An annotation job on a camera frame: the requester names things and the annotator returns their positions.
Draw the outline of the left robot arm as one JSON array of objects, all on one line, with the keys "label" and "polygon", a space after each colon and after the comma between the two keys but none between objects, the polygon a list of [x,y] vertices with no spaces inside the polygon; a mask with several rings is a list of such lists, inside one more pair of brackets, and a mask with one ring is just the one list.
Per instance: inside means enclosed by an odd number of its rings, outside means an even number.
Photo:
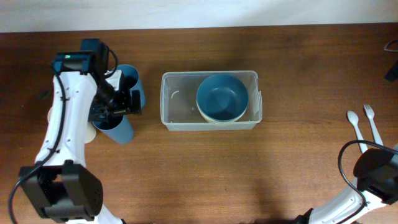
[{"label": "left robot arm", "polygon": [[134,132],[129,114],[141,113],[146,97],[137,70],[116,64],[99,39],[85,39],[75,52],[52,60],[53,103],[43,145],[32,166],[22,167],[22,188],[37,214],[57,223],[121,223],[103,203],[103,186],[87,168],[85,136],[93,123],[125,144]]}]

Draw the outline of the cream bowl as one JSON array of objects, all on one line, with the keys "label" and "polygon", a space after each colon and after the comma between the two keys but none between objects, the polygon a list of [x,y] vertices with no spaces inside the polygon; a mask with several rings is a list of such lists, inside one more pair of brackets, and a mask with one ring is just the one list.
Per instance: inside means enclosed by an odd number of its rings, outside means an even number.
[{"label": "cream bowl", "polygon": [[[200,105],[197,105],[197,109],[200,113],[205,113],[201,108]],[[239,109],[236,109],[233,106],[227,106],[226,108],[223,108],[222,110],[218,110],[216,111],[216,118],[214,119],[233,119],[236,118],[237,116],[241,115],[243,113],[244,117],[246,115],[246,113],[248,112],[248,108],[246,108],[244,111],[242,111],[242,113],[238,114],[238,112],[240,112]]]},{"label": "cream bowl", "polygon": [[209,123],[235,122],[235,121],[239,120],[239,119],[243,116],[243,113],[242,113],[241,115],[237,116],[236,118],[224,120],[224,119],[214,119],[214,118],[211,118],[211,117],[209,117],[208,115],[206,115],[205,113],[200,113],[200,114],[201,114],[201,116],[202,116],[207,122],[209,122]]}]

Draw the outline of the clear plastic container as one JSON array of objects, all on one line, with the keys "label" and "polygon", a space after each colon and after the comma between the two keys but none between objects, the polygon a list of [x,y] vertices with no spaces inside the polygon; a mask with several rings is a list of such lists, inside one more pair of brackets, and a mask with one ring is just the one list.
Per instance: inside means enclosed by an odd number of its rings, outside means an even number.
[{"label": "clear plastic container", "polygon": [[[241,80],[249,94],[248,112],[235,122],[209,123],[197,109],[200,84],[212,75],[227,74]],[[162,77],[160,116],[170,131],[216,131],[253,129],[262,121],[262,95],[258,75],[252,70],[167,72]]]}]

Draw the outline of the cream bowl back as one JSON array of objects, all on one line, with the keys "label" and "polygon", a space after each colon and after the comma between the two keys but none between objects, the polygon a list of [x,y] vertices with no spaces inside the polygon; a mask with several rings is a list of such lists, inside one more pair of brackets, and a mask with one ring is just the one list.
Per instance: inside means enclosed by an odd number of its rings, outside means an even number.
[{"label": "cream bowl back", "polygon": [[[197,109],[200,113],[205,113],[201,108],[200,105],[197,105]],[[216,118],[214,119],[233,119],[236,118],[237,116],[241,115],[243,113],[244,117],[246,115],[246,113],[248,112],[248,108],[246,108],[244,111],[242,111],[242,113],[238,114],[238,112],[240,112],[239,109],[236,109],[233,106],[227,106],[226,108],[223,108],[222,110],[218,110],[216,111]]]}]

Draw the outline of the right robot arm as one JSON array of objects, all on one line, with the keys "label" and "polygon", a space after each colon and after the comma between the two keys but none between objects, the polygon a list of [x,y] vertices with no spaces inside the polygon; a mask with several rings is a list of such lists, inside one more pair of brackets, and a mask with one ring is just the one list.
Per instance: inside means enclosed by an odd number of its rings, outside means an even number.
[{"label": "right robot arm", "polygon": [[[346,119],[354,128],[355,140],[348,141],[338,153],[338,171],[346,188],[325,204],[310,208],[293,219],[293,223],[354,223],[361,216],[397,202],[397,147],[382,141],[371,105],[363,105],[373,134],[372,140],[363,138],[358,115],[348,110]],[[343,168],[347,149],[357,144],[360,156],[353,167],[353,179]]]}]

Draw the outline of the cream bowl front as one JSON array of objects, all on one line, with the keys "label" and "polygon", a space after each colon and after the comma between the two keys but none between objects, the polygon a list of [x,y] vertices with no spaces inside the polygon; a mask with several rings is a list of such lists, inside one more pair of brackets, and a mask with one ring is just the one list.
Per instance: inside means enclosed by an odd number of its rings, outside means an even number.
[{"label": "cream bowl front", "polygon": [[235,122],[235,121],[239,120],[239,119],[243,116],[243,113],[242,113],[241,115],[237,116],[236,118],[224,120],[224,119],[214,119],[214,118],[211,118],[211,117],[209,117],[208,115],[206,115],[205,113],[200,113],[200,114],[201,114],[201,116],[202,116],[207,122],[209,122],[209,123]]}]

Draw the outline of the blue bowl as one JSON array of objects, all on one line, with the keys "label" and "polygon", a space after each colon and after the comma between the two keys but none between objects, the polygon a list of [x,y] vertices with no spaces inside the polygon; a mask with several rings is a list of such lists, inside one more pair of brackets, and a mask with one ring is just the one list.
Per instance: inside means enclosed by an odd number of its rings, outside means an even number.
[{"label": "blue bowl", "polygon": [[196,103],[212,118],[216,111],[233,106],[242,113],[249,105],[247,88],[238,78],[227,75],[213,75],[206,78],[198,87]]}]

